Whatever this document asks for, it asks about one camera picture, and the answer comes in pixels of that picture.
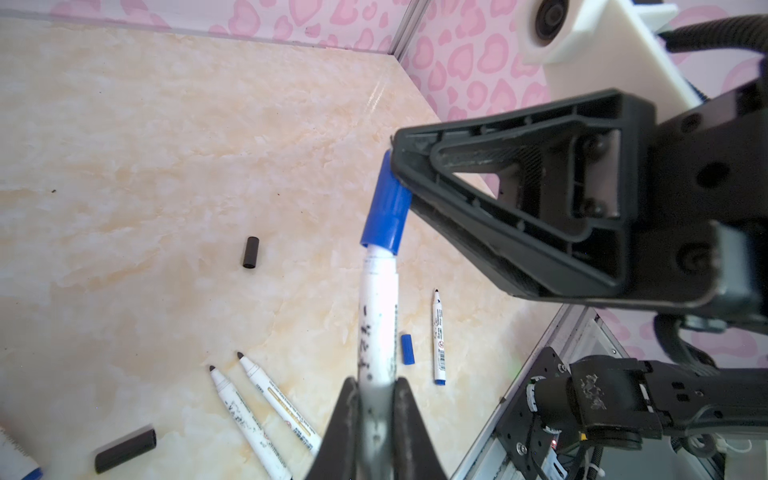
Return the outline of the black pen cap upper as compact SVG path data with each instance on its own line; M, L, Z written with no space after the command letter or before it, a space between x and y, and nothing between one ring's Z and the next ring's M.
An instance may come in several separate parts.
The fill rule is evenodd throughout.
M250 236L246 240L242 266L246 269L254 269L257 265L259 254L260 239L255 236Z

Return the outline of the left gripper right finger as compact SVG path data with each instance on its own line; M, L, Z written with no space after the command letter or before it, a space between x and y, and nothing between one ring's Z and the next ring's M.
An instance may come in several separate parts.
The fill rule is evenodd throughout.
M446 480L408 380L395 382L393 470L399 480Z

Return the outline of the white marker far right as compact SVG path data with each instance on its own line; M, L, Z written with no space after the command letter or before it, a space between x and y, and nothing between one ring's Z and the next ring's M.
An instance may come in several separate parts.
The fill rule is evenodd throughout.
M433 292L432 299L432 330L433 330L433 380L436 385L446 384L445 346L443 308L438 289Z

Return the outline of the white marker blue tip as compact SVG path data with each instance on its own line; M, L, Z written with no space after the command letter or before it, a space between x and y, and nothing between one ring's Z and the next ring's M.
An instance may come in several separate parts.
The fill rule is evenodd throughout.
M360 479L393 477L398 288L396 256L383 247L369 245L363 263L358 308L357 473Z

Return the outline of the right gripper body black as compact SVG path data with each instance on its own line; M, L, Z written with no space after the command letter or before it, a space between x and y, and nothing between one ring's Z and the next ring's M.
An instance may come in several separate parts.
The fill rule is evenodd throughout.
M767 330L767 82L658 126L620 309Z

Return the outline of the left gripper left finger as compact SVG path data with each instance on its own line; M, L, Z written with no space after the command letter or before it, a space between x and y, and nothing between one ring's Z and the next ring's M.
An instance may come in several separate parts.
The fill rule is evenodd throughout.
M348 377L342 384L320 450L305 479L355 479L359 433L360 392L357 381Z

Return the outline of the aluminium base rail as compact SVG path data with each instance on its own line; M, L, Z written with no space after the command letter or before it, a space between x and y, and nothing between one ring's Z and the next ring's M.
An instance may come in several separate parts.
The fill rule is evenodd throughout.
M592 308L562 307L456 479L598 479L617 452L717 455L721 374L630 359Z

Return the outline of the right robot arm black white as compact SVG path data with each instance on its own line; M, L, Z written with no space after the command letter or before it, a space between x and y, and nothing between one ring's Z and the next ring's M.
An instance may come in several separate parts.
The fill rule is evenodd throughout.
M767 373L719 369L681 331L767 330L767 83L665 122L604 90L405 128L392 170L412 209L502 291L654 313L666 362L593 356L529 389L552 430L646 438L767 427Z

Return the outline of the white marker pen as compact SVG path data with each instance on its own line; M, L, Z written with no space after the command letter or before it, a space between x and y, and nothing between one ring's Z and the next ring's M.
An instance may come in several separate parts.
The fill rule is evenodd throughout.
M0 467L1 480L43 478L39 464L4 429L1 429Z

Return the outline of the white marker centre left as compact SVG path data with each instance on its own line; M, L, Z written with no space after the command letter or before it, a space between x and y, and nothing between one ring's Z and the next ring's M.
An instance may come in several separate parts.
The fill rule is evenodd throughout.
M216 393L270 479L289 480L293 474L232 382L214 365L208 367Z

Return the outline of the black pen cap small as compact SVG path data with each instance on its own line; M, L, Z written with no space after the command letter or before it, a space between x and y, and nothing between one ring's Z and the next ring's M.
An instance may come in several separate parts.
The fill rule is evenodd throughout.
M137 430L99 450L94 458L94 470L97 474L102 474L155 449L156 446L157 434L153 427Z

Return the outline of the white marker centre right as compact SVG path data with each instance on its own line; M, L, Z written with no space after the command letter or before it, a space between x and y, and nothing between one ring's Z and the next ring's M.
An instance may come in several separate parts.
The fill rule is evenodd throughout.
M264 397L283 422L288 425L290 430L309 452L313 456L316 456L319 453L322 444L321 435L311 426L288 397L280 390L277 384L258 364L241 351L237 351L236 355L239 364L243 368L245 375L251 384Z

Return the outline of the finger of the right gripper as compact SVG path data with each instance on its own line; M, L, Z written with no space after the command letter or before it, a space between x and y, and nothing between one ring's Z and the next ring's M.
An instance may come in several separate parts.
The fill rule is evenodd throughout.
M414 213L515 297L618 297L655 106L615 89L403 128L391 169Z

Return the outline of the blue pen cap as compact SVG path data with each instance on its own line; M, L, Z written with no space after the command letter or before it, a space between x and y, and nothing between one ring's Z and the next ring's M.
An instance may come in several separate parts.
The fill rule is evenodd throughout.
M414 347L413 347L413 341L412 336L410 334L404 333L400 336L401 341L401 351L402 351L402 361L404 365L414 365L415 364L415 353L414 353Z
M412 194L392 171L392 152L384 154L362 232L364 247L381 247L397 256L410 210Z

